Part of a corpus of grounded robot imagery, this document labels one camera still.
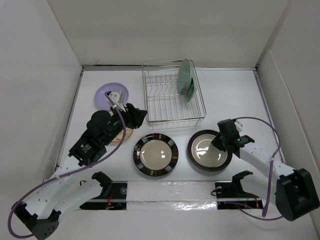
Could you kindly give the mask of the teal rectangular plate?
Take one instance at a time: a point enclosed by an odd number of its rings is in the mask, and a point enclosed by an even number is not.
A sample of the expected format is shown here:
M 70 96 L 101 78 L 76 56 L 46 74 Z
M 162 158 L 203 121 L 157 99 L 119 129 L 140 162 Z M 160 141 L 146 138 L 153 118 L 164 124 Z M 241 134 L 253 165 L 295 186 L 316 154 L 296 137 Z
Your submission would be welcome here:
M 195 84 L 195 80 L 191 78 L 190 86 L 188 87 L 187 91 L 184 94 L 184 97 L 187 103 L 189 103 L 192 100 L 196 91 L 197 91 L 197 86 Z

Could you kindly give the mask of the teal round flower plate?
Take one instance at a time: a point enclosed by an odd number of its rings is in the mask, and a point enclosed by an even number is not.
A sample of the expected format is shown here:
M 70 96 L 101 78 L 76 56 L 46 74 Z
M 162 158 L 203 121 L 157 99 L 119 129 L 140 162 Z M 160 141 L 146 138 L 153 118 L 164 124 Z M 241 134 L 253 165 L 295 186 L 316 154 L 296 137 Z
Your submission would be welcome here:
M 178 70 L 177 89 L 180 95 L 184 95 L 189 89 L 192 81 L 191 64 L 188 59 L 184 59 Z

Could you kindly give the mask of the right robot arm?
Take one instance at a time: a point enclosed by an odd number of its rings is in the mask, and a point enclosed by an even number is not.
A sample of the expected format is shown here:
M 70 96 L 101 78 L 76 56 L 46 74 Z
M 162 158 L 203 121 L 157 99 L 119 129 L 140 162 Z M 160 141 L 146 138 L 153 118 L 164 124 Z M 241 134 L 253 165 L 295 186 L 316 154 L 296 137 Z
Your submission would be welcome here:
M 240 135 L 237 119 L 217 123 L 219 132 L 211 144 L 218 150 L 234 154 L 268 178 L 265 207 L 272 203 L 288 221 L 294 221 L 320 207 L 320 200 L 311 174 L 275 160 L 253 138 Z

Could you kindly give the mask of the tan plate under arm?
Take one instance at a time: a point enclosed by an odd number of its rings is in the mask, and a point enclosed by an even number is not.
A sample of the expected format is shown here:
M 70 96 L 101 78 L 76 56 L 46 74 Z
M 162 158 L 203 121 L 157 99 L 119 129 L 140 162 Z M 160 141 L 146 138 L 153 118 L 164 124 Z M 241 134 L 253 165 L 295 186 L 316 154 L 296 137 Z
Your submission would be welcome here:
M 120 125 L 120 129 L 121 131 L 118 133 L 118 135 L 111 141 L 112 144 L 115 143 L 119 143 L 123 136 L 124 136 L 124 141 L 126 141 L 128 138 L 130 138 L 134 132 L 133 129 L 126 127 L 125 128 L 125 134 L 124 134 L 124 128 L 123 128 L 123 124 L 122 121 L 120 120 L 120 117 L 118 114 L 116 114 L 116 118 L 113 118 L 113 116 L 115 115 L 111 110 L 108 111 L 108 113 L 110 114 L 110 122 L 114 123 L 115 121 L 119 122 Z

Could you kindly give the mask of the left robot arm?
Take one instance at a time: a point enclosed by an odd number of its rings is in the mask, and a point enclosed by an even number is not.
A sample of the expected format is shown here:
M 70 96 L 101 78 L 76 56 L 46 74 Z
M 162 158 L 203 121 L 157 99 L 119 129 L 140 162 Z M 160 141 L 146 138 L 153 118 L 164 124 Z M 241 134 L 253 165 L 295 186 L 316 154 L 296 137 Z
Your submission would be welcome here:
M 138 129 L 147 110 L 126 105 L 112 105 L 111 112 L 98 110 L 86 124 L 86 130 L 71 147 L 63 164 L 53 175 L 29 190 L 12 207 L 7 229 L 16 239 L 35 237 L 45 240 L 57 230 L 63 215 L 91 198 L 107 198 L 113 181 L 102 171 L 95 172 L 84 185 L 69 189 L 87 173 L 87 170 L 111 157 L 106 147 L 126 129 Z

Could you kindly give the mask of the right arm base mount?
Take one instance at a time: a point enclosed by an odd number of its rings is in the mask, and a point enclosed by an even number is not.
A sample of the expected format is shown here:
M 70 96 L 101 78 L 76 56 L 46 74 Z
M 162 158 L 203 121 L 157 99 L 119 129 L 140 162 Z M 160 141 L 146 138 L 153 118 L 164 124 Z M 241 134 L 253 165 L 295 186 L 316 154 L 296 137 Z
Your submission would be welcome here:
M 245 192 L 240 183 L 216 182 L 215 189 L 210 193 L 216 197 L 218 210 L 263 209 L 262 199 L 249 192 Z

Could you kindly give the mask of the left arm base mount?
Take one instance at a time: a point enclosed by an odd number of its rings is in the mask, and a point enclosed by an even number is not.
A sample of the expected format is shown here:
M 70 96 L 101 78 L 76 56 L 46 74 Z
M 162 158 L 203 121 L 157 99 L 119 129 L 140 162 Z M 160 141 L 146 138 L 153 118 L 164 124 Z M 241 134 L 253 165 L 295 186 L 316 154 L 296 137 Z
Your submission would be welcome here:
M 128 183 L 116 181 L 109 191 L 104 190 L 98 197 L 88 200 L 79 208 L 81 210 L 126 210 Z

